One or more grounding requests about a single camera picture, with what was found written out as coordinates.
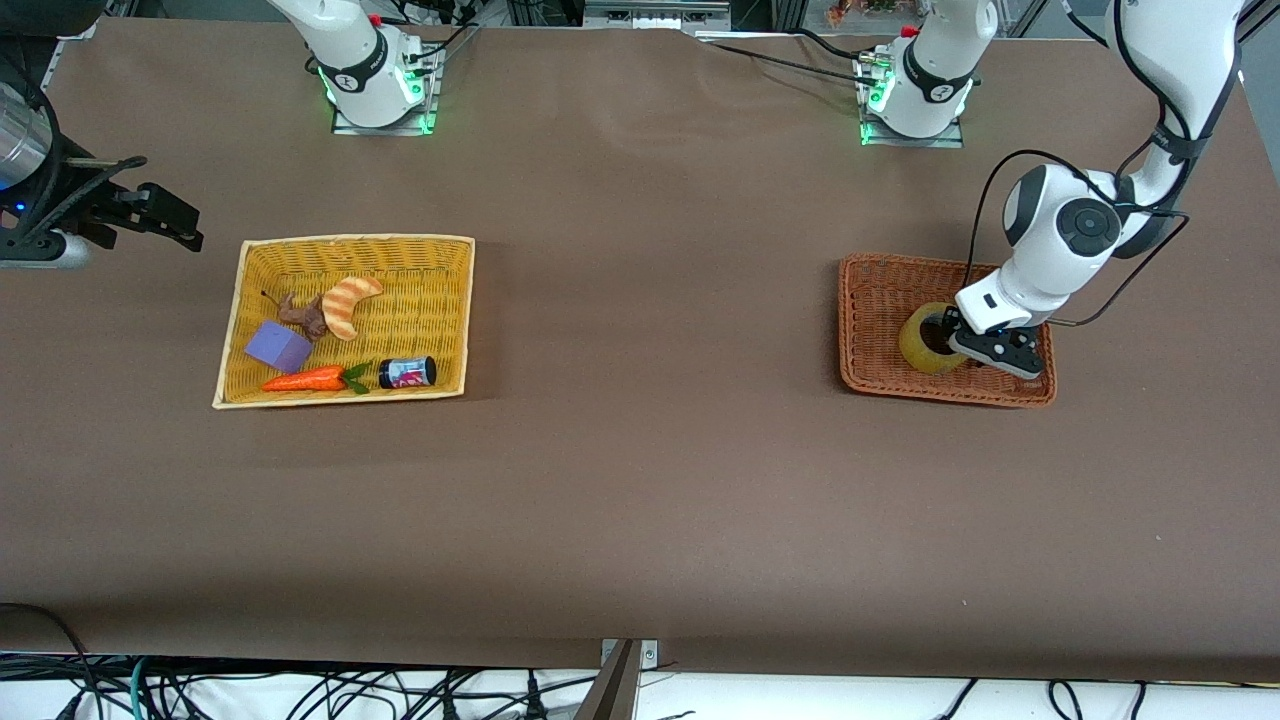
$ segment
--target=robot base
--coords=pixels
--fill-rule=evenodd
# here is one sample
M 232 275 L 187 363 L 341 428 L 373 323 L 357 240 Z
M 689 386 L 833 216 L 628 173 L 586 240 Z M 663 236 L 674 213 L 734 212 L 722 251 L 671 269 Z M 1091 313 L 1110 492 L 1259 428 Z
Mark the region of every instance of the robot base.
M 868 58 L 868 60 L 872 60 L 869 63 L 854 60 L 854 74 L 856 77 L 881 79 L 883 68 L 874 63 L 874 55 Z M 888 124 L 886 124 L 884 120 L 873 113 L 868 106 L 870 97 L 876 91 L 877 88 L 874 86 L 858 86 L 858 114 L 861 126 L 863 145 L 892 145 L 897 147 L 964 147 L 964 136 L 960 132 L 959 119 L 951 120 L 947 129 L 933 137 L 908 137 L 895 132 L 893 128 L 888 127 Z
M 439 42 L 424 42 L 422 50 L 431 51 L 439 47 Z M 444 78 L 444 56 L 448 51 L 439 50 L 433 55 L 422 58 L 417 65 L 424 73 L 422 77 L 417 79 L 411 79 L 411 83 L 421 83 L 422 86 L 422 102 L 412 108 L 401 119 L 396 120 L 389 126 L 383 126 L 380 128 L 366 128 L 357 126 L 348 120 L 342 113 L 338 111 L 337 105 L 333 110 L 333 133 L 334 135 L 364 135 L 364 136 L 392 136 L 392 137 L 417 137 L 422 135 L 431 135 L 435 132 L 435 115 L 440 106 L 440 82 Z M 333 105 L 333 99 L 330 97 L 329 104 Z

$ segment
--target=wicker basket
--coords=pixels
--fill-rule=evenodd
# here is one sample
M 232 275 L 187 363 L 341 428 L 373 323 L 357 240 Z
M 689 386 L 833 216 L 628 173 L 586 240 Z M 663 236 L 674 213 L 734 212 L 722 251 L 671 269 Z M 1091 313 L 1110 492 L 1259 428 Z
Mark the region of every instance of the wicker basket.
M 227 342 L 214 407 L 284 407 L 334 402 L 434 400 L 462 395 L 467 370 L 467 324 L 475 241 L 435 234 L 338 234 L 246 242 L 241 250 Z M 306 368 L 375 364 L 362 380 L 369 395 L 340 392 L 265 392 L 279 373 L 244 354 L 262 320 L 276 306 L 262 296 L 296 293 L 305 304 L 348 275 L 370 275 L 384 292 L 356 306 L 358 336 L 343 342 L 332 333 L 316 341 Z M 430 355 L 438 366 L 434 386 L 378 387 L 376 363 Z
M 1041 328 L 1044 372 L 1024 380 L 968 361 L 941 375 L 911 368 L 897 333 L 925 302 L 947 301 L 964 282 L 964 263 L 859 252 L 840 264 L 840 373 L 858 392 L 1005 407 L 1043 407 L 1057 396 L 1053 338 Z M 973 279 L 995 265 L 974 265 Z

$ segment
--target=metal cylinder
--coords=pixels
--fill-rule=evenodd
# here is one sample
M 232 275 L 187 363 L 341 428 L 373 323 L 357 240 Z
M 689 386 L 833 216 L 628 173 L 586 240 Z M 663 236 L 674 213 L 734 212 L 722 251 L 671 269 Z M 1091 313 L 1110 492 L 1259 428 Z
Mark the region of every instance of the metal cylinder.
M 49 118 L 32 110 L 22 95 L 0 82 L 0 190 L 31 177 L 49 155 Z

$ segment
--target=yellow wicker basket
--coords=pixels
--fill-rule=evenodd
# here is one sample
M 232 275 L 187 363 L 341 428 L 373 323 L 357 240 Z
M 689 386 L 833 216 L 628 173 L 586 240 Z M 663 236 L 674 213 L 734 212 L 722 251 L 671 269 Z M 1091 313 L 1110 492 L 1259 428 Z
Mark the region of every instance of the yellow wicker basket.
M 467 374 L 467 324 L 475 241 L 442 234 L 335 234 L 246 242 L 236 275 L 236 297 L 227 325 L 223 364 L 214 407 L 285 407 L 333 402 L 434 400 L 462 395 Z M 308 302 L 348 275 L 383 283 L 383 295 L 361 301 L 353 318 L 360 333 L 343 342 L 332 333 L 315 342 L 303 369 L 352 368 L 374 363 L 361 378 L 369 395 L 338 392 L 265 392 L 262 383 L 279 372 L 244 354 L 262 320 L 275 320 L 275 302 L 294 292 Z M 380 360 L 430 355 L 434 386 L 378 387 Z

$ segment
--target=brown toy animal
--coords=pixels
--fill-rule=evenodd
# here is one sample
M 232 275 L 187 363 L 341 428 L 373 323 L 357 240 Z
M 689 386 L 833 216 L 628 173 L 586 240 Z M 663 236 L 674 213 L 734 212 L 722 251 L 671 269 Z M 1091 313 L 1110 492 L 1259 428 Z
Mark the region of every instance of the brown toy animal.
M 324 310 L 320 309 L 320 300 L 323 296 L 317 295 L 315 299 L 302 307 L 293 306 L 293 292 L 289 292 L 279 301 L 274 300 L 266 291 L 262 291 L 262 297 L 275 302 L 276 316 L 282 323 L 288 325 L 302 325 L 302 334 L 307 340 L 315 342 L 324 337 L 329 332 L 329 325 L 324 322 Z

